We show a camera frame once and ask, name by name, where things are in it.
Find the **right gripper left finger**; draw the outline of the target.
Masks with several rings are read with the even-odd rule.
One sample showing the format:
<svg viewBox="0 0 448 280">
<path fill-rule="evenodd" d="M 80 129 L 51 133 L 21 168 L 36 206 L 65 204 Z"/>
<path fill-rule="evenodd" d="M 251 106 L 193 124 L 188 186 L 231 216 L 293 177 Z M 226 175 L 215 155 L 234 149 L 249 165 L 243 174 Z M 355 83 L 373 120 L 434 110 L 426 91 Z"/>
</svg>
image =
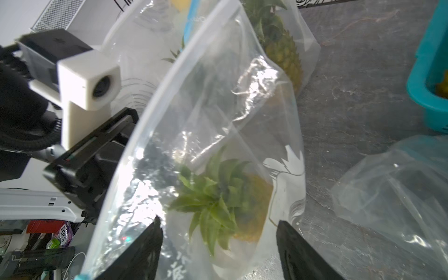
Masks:
<svg viewBox="0 0 448 280">
<path fill-rule="evenodd" d="M 97 280 L 154 280 L 163 242 L 160 217 L 116 259 L 112 265 L 96 277 Z"/>
</svg>

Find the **clear zip-top bag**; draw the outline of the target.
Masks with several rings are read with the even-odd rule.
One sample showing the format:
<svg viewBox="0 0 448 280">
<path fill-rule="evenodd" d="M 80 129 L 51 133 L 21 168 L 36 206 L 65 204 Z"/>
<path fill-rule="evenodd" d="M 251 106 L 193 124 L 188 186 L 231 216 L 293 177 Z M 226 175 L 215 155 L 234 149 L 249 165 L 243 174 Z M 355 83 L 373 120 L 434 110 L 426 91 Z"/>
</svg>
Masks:
<svg viewBox="0 0 448 280">
<path fill-rule="evenodd" d="M 367 156 L 331 189 L 334 212 L 448 268 L 448 138 L 417 135 Z"/>
<path fill-rule="evenodd" d="M 286 1 L 209 3 L 167 58 L 109 185 L 81 280 L 239 280 L 303 211 Z"/>
</svg>

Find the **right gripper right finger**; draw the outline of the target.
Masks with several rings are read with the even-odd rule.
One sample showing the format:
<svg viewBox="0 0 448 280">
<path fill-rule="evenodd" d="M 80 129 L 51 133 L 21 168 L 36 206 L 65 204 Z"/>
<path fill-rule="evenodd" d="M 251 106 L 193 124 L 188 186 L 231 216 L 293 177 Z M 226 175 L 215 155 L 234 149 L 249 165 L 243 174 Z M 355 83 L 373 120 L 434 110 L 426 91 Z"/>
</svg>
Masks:
<svg viewBox="0 0 448 280">
<path fill-rule="evenodd" d="M 286 280 L 344 279 L 287 221 L 279 221 L 276 243 Z"/>
</svg>

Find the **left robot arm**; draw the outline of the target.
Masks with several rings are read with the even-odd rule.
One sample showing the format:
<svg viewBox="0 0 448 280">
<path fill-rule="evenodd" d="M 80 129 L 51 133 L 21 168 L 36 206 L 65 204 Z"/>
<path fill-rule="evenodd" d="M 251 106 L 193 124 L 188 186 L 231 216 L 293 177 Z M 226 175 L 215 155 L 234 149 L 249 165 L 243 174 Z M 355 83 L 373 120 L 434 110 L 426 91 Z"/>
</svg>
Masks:
<svg viewBox="0 0 448 280">
<path fill-rule="evenodd" d="M 75 46 L 57 56 L 26 45 L 1 48 L 1 169 L 19 176 L 17 158 L 46 161 L 44 177 L 95 223 L 107 189 L 138 122 L 136 110 L 112 114 L 121 90 L 119 66 L 98 50 Z"/>
</svg>

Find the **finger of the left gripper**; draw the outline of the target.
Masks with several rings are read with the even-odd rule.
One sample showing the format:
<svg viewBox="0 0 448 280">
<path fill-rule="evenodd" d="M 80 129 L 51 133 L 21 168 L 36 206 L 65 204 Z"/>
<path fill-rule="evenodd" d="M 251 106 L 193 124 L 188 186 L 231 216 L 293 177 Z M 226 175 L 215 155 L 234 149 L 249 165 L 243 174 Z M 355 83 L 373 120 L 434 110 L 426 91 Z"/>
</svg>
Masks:
<svg viewBox="0 0 448 280">
<path fill-rule="evenodd" d="M 54 168 L 79 168 L 90 161 L 110 142 L 125 147 L 139 120 L 135 109 L 126 107 L 99 128 L 78 142 L 73 148 L 52 162 Z"/>
</svg>

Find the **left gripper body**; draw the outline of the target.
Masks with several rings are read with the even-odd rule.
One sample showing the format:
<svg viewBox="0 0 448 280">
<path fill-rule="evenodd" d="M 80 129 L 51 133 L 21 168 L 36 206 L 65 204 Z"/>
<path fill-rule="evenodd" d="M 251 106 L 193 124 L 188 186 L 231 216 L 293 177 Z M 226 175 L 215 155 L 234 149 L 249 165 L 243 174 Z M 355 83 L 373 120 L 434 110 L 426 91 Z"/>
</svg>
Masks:
<svg viewBox="0 0 448 280">
<path fill-rule="evenodd" d="M 85 141 L 50 163 L 43 176 L 82 210 L 84 222 L 96 222 L 126 144 Z"/>
</svg>

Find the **yellow pineapple green crown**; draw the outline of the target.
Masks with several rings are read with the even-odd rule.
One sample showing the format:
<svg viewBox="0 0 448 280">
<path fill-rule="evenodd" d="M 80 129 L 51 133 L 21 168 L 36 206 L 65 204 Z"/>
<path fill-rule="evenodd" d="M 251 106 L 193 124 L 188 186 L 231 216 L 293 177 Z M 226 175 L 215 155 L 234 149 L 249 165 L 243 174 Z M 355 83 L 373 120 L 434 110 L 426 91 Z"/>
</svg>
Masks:
<svg viewBox="0 0 448 280">
<path fill-rule="evenodd" d="M 443 81 L 436 85 L 436 95 L 448 99 L 448 70 L 444 72 Z"/>
</svg>

